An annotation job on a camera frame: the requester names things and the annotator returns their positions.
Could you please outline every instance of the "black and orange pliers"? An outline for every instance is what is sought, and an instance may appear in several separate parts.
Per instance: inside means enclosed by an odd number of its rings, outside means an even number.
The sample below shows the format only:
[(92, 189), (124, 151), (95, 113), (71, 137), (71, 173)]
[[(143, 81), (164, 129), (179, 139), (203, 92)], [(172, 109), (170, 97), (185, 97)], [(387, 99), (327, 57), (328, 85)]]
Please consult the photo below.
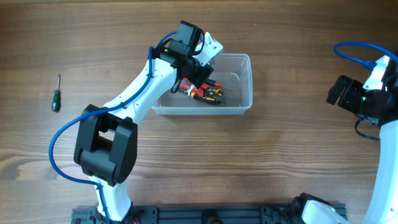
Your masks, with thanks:
[(194, 85), (181, 84), (179, 92), (191, 96), (195, 100), (204, 101), (212, 105), (217, 105), (223, 102), (223, 90), (211, 87), (206, 83), (202, 84), (200, 88), (196, 88)]

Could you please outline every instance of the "screwdriver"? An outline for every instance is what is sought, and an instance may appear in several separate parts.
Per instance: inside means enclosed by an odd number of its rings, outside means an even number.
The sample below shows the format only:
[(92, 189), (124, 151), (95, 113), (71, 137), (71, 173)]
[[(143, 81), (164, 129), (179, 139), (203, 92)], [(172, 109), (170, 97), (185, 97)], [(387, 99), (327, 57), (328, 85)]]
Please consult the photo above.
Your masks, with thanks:
[(61, 92), (60, 92), (60, 84), (61, 84), (61, 74), (58, 75), (58, 83), (57, 89), (54, 91), (54, 99), (52, 101), (52, 111), (59, 111), (61, 108)]
[(234, 88), (225, 86), (225, 85), (223, 85), (223, 84), (217, 82), (216, 80), (207, 79), (207, 80), (205, 81), (205, 83), (206, 83), (207, 85), (209, 85), (209, 86), (214, 86), (214, 87), (217, 87), (217, 88), (223, 88), (223, 87), (224, 87), (224, 88), (227, 88), (227, 89), (230, 89), (230, 90), (235, 90)]

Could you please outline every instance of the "wood surface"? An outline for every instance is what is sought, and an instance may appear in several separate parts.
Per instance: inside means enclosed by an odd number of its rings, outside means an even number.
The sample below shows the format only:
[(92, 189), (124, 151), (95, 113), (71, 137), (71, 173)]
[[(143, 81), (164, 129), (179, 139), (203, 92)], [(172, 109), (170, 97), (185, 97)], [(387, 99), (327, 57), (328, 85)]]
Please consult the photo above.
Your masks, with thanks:
[[(151, 1), (0, 6), (0, 223), (69, 223), (97, 203), (92, 186), (57, 175), (54, 133), (90, 103), (112, 100), (141, 72), (147, 48), (180, 20), (204, 28), (226, 53), (251, 58), (253, 105), (242, 116), (158, 116), (139, 127), (128, 178), (135, 205), (289, 202), (302, 192), (347, 204), (359, 223), (379, 162), (379, 142), (354, 116), (325, 102), (339, 75), (369, 72), (333, 53), (344, 40), (398, 49), (394, 1)], [(347, 49), (375, 60), (381, 55)], [(62, 108), (50, 109), (62, 74)], [(57, 141), (67, 174), (78, 126)], [(364, 125), (361, 130), (378, 134)]]

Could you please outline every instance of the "white plastic container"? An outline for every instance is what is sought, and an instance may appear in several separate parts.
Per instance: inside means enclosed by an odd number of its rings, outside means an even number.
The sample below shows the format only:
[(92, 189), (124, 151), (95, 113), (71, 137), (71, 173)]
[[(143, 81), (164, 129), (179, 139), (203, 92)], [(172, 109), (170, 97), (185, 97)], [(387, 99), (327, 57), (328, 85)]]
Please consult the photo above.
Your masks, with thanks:
[(223, 103), (210, 105), (182, 93), (165, 92), (152, 107), (159, 115), (226, 115), (243, 114), (252, 105), (253, 85), (250, 58), (246, 54), (222, 54), (214, 65), (210, 79), (234, 88), (224, 91)]

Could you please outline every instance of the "green handle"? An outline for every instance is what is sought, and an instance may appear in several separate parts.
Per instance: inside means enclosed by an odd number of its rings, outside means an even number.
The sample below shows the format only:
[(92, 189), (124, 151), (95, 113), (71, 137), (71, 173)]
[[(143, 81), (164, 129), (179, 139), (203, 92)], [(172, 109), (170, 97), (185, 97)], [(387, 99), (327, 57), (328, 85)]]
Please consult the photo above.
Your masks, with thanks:
[(54, 91), (54, 99), (52, 101), (52, 111), (59, 111), (61, 108), (61, 92), (59, 90)]

